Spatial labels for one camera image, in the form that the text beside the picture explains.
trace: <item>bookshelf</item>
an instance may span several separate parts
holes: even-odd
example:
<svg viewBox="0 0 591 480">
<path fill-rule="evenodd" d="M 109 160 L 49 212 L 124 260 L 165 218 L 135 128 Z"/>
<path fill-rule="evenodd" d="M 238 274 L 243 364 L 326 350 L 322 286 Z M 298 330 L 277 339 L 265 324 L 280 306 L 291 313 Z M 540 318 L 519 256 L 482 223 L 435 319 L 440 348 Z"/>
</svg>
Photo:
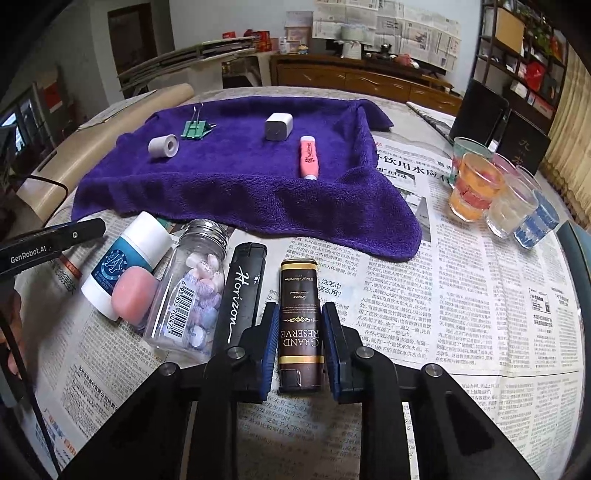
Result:
<svg viewBox="0 0 591 480">
<path fill-rule="evenodd" d="M 507 18 L 525 25 L 519 51 L 498 38 L 498 27 L 502 28 L 501 21 Z M 530 0 L 483 0 L 480 23 L 471 76 L 503 95 L 511 108 L 548 133 L 566 77 L 568 44 L 564 35 Z M 532 63 L 539 65 L 528 67 Z M 535 67 L 544 70 L 539 88 L 533 88 L 525 78 L 528 68 Z M 492 74 L 493 70 L 501 72 L 503 79 Z"/>
</svg>

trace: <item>green binder clip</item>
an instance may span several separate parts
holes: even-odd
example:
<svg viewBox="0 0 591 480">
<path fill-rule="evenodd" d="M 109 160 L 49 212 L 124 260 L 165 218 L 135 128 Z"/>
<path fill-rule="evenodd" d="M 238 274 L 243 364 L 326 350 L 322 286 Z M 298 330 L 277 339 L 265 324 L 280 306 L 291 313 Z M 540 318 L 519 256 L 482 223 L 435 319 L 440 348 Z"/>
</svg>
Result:
<svg viewBox="0 0 591 480">
<path fill-rule="evenodd" d="M 202 107 L 202 103 L 199 106 L 199 110 L 197 110 L 197 107 L 193 107 L 193 116 L 191 117 L 190 121 L 185 122 L 185 128 L 183 130 L 181 138 L 188 138 L 190 140 L 201 140 L 203 137 L 205 137 L 205 135 L 211 133 L 213 128 L 216 126 L 216 124 L 207 123 L 207 120 L 199 121 L 199 115 L 201 114 Z"/>
</svg>

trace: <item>glass jar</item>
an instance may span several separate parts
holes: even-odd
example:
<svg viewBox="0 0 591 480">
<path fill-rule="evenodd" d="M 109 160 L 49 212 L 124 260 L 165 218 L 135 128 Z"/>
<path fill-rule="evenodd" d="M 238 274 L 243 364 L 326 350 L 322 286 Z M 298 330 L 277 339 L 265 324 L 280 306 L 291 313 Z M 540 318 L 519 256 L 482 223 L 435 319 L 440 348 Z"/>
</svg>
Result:
<svg viewBox="0 0 591 480">
<path fill-rule="evenodd" d="M 211 220 L 193 220 L 181 236 L 150 308 L 144 340 L 166 350 L 211 357 L 225 278 L 228 235 Z"/>
</svg>

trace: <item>barcode label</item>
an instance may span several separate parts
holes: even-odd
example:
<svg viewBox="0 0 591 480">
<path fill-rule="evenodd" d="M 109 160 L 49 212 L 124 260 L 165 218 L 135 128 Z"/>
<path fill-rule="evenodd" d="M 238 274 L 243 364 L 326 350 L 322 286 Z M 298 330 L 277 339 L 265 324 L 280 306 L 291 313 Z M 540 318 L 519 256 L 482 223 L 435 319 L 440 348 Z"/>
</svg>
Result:
<svg viewBox="0 0 591 480">
<path fill-rule="evenodd" d="M 187 319 L 189 318 L 189 311 L 191 304 L 195 298 L 195 291 L 190 284 L 185 280 L 181 280 L 178 287 L 177 294 L 172 301 L 172 309 L 170 310 L 170 317 L 166 324 L 166 332 L 164 336 L 172 338 L 172 340 L 180 340 L 183 338 L 183 333 L 187 327 Z"/>
</svg>

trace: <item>screw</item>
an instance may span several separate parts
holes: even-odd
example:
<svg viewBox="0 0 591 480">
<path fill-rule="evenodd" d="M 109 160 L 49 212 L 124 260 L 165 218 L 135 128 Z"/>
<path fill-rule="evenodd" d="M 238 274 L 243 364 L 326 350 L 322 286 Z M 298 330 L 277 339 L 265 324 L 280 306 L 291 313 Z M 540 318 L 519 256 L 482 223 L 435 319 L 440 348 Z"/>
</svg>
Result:
<svg viewBox="0 0 591 480">
<path fill-rule="evenodd" d="M 165 364 L 162 364 L 158 367 L 160 375 L 163 375 L 165 377 L 172 375 L 176 371 L 176 369 L 177 366 L 172 362 L 166 362 Z"/>
<path fill-rule="evenodd" d="M 238 360 L 246 355 L 246 351 L 241 346 L 233 346 L 228 350 L 228 357 Z"/>
<path fill-rule="evenodd" d="M 360 346 L 355 351 L 355 353 L 357 354 L 357 356 L 359 358 L 372 358 L 374 356 L 375 352 L 374 352 L 374 349 L 372 349 L 368 346 Z"/>
<path fill-rule="evenodd" d="M 430 377 L 437 378 L 443 375 L 443 368 L 441 368 L 437 364 L 428 364 L 425 367 L 425 372 L 427 372 L 427 375 L 429 375 Z"/>
</svg>

